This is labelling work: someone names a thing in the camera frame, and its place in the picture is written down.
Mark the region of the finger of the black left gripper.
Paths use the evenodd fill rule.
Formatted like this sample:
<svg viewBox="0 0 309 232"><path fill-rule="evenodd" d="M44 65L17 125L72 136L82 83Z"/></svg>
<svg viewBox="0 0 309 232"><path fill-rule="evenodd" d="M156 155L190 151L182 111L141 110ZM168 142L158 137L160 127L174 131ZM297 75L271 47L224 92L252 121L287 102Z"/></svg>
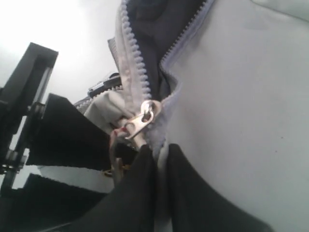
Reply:
<svg viewBox="0 0 309 232"><path fill-rule="evenodd" d="M70 186L30 174L18 190L13 232L45 232L67 226L99 203L106 193Z"/></svg>
<svg viewBox="0 0 309 232"><path fill-rule="evenodd" d="M108 170L110 137L68 99L49 94L30 127L28 165Z"/></svg>

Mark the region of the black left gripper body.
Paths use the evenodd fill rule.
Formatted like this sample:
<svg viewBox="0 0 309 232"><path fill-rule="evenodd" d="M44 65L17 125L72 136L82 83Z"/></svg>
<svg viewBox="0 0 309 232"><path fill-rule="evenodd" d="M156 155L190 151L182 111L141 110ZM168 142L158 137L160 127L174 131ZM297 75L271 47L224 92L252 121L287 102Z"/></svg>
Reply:
<svg viewBox="0 0 309 232"><path fill-rule="evenodd" d="M58 52L30 43L5 86L0 89L0 173L1 193L11 191L16 175L24 167L24 155L32 137L34 121Z"/></svg>

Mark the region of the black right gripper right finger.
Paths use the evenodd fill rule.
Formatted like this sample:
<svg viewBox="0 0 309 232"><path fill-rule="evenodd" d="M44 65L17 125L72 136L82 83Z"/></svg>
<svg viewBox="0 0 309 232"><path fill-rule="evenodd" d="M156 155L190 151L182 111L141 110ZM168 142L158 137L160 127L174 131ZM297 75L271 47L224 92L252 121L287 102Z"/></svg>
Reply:
<svg viewBox="0 0 309 232"><path fill-rule="evenodd" d="M175 232L271 232L216 192L194 169L177 144L169 145L167 183Z"/></svg>

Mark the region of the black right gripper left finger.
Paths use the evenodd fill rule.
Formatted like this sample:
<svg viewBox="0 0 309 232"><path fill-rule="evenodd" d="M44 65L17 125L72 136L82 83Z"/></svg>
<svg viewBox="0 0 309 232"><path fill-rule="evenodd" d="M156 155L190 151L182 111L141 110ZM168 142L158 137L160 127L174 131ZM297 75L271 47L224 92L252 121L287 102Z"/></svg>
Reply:
<svg viewBox="0 0 309 232"><path fill-rule="evenodd" d="M74 221L70 232L152 232L155 212L155 162L141 147L131 169L94 208Z"/></svg>

